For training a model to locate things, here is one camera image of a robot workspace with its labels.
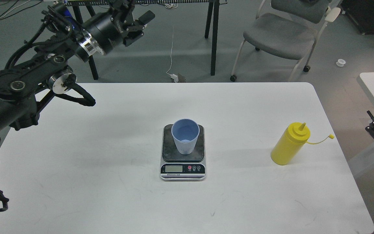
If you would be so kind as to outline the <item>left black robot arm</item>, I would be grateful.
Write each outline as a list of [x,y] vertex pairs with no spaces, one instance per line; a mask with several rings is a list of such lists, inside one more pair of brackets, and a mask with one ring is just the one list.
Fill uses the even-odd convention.
[[9,126],[18,131],[37,125],[41,111],[54,97],[95,105],[95,99],[76,83],[68,59],[77,56],[87,62],[95,53],[107,55],[119,44],[129,46],[143,36],[144,28],[155,18],[147,11],[134,19],[135,0],[108,0],[107,4],[106,12],[84,23],[67,16],[65,3],[43,11],[36,34],[0,71],[0,130]]

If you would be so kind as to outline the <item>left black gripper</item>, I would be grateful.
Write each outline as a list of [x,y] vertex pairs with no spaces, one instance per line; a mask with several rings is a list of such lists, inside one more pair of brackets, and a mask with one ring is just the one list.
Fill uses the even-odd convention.
[[156,17],[149,10],[134,20],[133,0],[108,0],[108,4],[108,12],[95,14],[79,27],[77,57],[83,62],[96,53],[107,55],[121,42],[130,46],[143,36],[146,25]]

